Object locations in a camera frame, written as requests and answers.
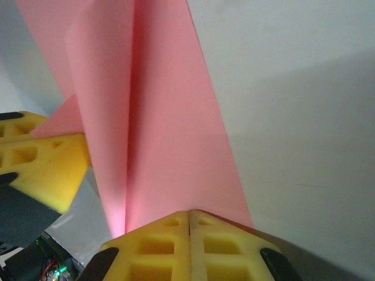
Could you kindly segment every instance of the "folded pink paper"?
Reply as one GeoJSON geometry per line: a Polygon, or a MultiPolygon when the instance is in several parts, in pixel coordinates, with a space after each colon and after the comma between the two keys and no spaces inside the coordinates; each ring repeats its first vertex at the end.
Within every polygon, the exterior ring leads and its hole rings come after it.
{"type": "Polygon", "coordinates": [[[72,95],[42,126],[38,126],[34,129],[32,135],[38,138],[45,138],[48,136],[60,136],[76,132],[84,132],[84,129],[77,96],[72,95]]]}
{"type": "MultiPolygon", "coordinates": [[[[133,4],[94,0],[64,33],[112,234],[193,208],[251,226],[187,3],[133,4]]],[[[61,119],[75,112],[65,108],[61,119]]]]}

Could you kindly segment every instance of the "yellow foam block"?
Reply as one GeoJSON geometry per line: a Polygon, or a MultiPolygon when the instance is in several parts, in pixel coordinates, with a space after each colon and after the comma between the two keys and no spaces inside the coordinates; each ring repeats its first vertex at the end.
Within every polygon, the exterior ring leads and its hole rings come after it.
{"type": "Polygon", "coordinates": [[[9,182],[13,188],[61,214],[69,209],[89,165],[82,133],[0,143],[0,175],[17,174],[9,182]]]}
{"type": "Polygon", "coordinates": [[[107,242],[101,251],[111,247],[119,252],[103,281],[190,281],[187,211],[176,212],[107,242]]]}
{"type": "Polygon", "coordinates": [[[0,143],[18,142],[33,139],[30,131],[47,118],[27,111],[0,114],[0,143]]]}
{"type": "Polygon", "coordinates": [[[192,281],[274,281],[260,254],[273,245],[202,211],[189,211],[192,281]]]}

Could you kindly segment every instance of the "wire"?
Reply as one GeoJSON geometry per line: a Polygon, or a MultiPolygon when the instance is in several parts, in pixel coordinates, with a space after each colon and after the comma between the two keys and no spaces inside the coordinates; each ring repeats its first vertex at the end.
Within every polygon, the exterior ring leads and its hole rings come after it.
{"type": "Polygon", "coordinates": [[[43,260],[42,265],[40,267],[40,273],[39,273],[40,275],[42,275],[43,271],[45,271],[48,260],[49,260],[49,258],[45,258],[43,260]]]}
{"type": "Polygon", "coordinates": [[[40,281],[45,281],[46,274],[47,274],[47,272],[49,271],[49,269],[50,269],[52,266],[55,266],[57,269],[59,268],[59,266],[58,266],[58,264],[56,263],[56,261],[52,261],[52,262],[50,262],[50,263],[47,265],[45,271],[43,271],[43,274],[42,274],[42,277],[40,278],[40,281]]]}

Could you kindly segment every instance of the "black rubber pad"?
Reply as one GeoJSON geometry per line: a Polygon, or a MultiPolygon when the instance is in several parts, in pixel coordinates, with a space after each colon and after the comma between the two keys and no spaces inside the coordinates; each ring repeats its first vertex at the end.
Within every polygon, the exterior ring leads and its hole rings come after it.
{"type": "Polygon", "coordinates": [[[24,117],[24,114],[21,112],[7,112],[7,113],[0,113],[0,121],[3,120],[10,120],[10,119],[18,119],[24,117]]]}
{"type": "Polygon", "coordinates": [[[0,241],[25,248],[59,216],[34,198],[0,184],[0,241]]]}
{"type": "Polygon", "coordinates": [[[0,174],[0,186],[8,186],[17,179],[18,174],[16,172],[0,174]]]}
{"type": "Polygon", "coordinates": [[[264,248],[260,254],[275,281],[302,281],[288,259],[281,253],[264,248]]]}
{"type": "Polygon", "coordinates": [[[118,248],[108,248],[93,256],[76,281],[103,281],[118,254],[118,248]]]}

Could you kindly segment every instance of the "black plastic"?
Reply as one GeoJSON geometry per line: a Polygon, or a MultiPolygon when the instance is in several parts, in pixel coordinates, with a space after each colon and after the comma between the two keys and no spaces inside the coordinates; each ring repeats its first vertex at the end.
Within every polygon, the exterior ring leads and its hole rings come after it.
{"type": "Polygon", "coordinates": [[[6,112],[0,113],[0,121],[3,120],[10,120],[10,119],[18,119],[24,117],[24,114],[21,112],[6,112]]]}
{"type": "Polygon", "coordinates": [[[24,248],[59,216],[17,189],[0,186],[0,241],[24,248]]]}
{"type": "Polygon", "coordinates": [[[25,249],[8,258],[4,273],[9,280],[37,281],[51,261],[56,261],[60,268],[66,266],[73,280],[78,276],[73,258],[45,232],[25,249]]]}
{"type": "Polygon", "coordinates": [[[18,174],[16,172],[0,174],[0,186],[7,186],[17,179],[18,174]]]}
{"type": "Polygon", "coordinates": [[[97,253],[76,281],[103,281],[117,254],[113,247],[97,253]]]}
{"type": "Polygon", "coordinates": [[[260,250],[260,254],[275,281],[303,281],[283,254],[268,248],[260,250]]]}
{"type": "Polygon", "coordinates": [[[0,256],[6,255],[12,251],[17,249],[17,247],[14,247],[13,245],[6,244],[0,241],[0,256]]]}

